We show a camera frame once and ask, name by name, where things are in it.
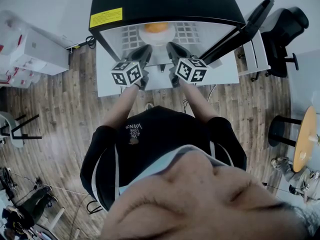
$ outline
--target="wooden floor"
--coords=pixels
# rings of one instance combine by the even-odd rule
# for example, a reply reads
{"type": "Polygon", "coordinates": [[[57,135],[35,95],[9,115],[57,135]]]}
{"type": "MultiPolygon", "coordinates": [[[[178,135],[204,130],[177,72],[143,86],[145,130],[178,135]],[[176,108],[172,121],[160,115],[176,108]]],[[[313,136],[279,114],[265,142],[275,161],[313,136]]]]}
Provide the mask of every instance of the wooden floor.
{"type": "MultiPolygon", "coordinates": [[[[7,111],[16,118],[23,114],[28,117],[39,114],[39,119],[27,125],[24,132],[43,137],[41,140],[26,140],[21,149],[7,141],[0,147],[2,167],[10,167],[13,173],[32,180],[40,177],[46,184],[86,194],[79,178],[80,168],[93,132],[117,100],[117,96],[98,98],[95,58],[95,50],[85,46],[72,54],[68,72],[57,76],[43,75],[29,89],[0,89],[0,111],[7,111]]],[[[245,67],[244,62],[238,60],[239,70],[245,67]]],[[[208,97],[211,86],[200,90],[208,97]]],[[[183,99],[179,88],[141,92],[131,115],[142,112],[148,102],[183,111],[183,99]]],[[[280,176],[271,168],[270,161],[275,156],[284,156],[287,147],[284,144],[269,147],[267,135],[276,115],[290,116],[288,79],[262,74],[252,83],[250,76],[242,76],[240,84],[218,85],[209,102],[222,117],[230,120],[248,156],[248,172],[262,182],[277,186],[280,176]]],[[[33,187],[33,183],[25,178],[16,175],[12,178],[18,184],[15,200],[33,187]]],[[[54,233],[61,240],[70,240],[79,228],[78,239],[96,239],[106,214],[88,215],[86,205],[92,198],[56,188],[53,193],[59,203],[47,208],[42,219],[48,217],[51,221],[61,207],[66,209],[54,233]]]]}

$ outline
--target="round wooden table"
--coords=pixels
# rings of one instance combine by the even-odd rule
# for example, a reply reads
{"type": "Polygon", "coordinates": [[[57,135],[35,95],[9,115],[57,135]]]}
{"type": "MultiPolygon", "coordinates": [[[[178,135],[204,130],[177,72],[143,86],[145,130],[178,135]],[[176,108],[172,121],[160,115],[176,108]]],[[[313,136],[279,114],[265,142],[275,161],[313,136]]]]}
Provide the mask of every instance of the round wooden table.
{"type": "Polygon", "coordinates": [[[316,136],[317,129],[317,114],[313,106],[310,106],[304,114],[303,120],[276,116],[269,128],[269,144],[272,147],[279,143],[284,143],[295,147],[293,157],[293,170],[297,173],[310,160],[315,142],[310,140],[310,137],[316,136]],[[301,125],[297,141],[284,138],[285,123],[301,125]]]}
{"type": "Polygon", "coordinates": [[[312,149],[315,143],[309,140],[309,137],[316,136],[317,129],[317,114],[313,106],[310,106],[302,120],[298,139],[296,141],[294,157],[293,157],[293,170],[297,173],[311,158],[312,149]]]}

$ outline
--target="yellow warning label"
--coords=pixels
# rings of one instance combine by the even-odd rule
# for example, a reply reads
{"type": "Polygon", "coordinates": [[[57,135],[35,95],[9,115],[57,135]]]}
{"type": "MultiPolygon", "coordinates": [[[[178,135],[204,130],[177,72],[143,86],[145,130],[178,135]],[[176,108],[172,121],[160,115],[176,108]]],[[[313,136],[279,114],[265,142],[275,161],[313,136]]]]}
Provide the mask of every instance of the yellow warning label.
{"type": "Polygon", "coordinates": [[[91,15],[90,28],[117,21],[122,21],[122,8],[106,10],[104,12],[91,15]]]}

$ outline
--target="wire rack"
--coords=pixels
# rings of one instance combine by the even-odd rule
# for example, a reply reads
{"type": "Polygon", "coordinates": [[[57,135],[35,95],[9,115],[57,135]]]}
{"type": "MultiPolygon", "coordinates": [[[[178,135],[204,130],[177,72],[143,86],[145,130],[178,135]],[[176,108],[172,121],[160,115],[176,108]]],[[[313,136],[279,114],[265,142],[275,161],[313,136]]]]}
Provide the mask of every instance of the wire rack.
{"type": "MultiPolygon", "coordinates": [[[[122,28],[122,50],[132,50],[144,46],[146,43],[139,36],[139,26],[125,26],[122,28]]],[[[198,27],[195,22],[175,22],[174,43],[181,45],[201,44],[198,27]]]]}

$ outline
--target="orange object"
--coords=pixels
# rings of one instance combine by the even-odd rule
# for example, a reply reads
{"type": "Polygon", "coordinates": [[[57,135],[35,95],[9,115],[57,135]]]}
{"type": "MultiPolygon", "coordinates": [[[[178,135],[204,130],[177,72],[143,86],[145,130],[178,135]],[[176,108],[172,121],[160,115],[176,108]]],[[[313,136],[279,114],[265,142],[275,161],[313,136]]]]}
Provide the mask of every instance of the orange object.
{"type": "Polygon", "coordinates": [[[160,33],[168,29],[167,22],[149,23],[144,25],[145,31],[149,33],[160,33]]]}
{"type": "Polygon", "coordinates": [[[293,170],[297,173],[306,166],[312,154],[315,145],[309,139],[310,136],[316,136],[317,132],[317,114],[313,106],[310,106],[302,120],[298,139],[295,144],[293,170]]]}

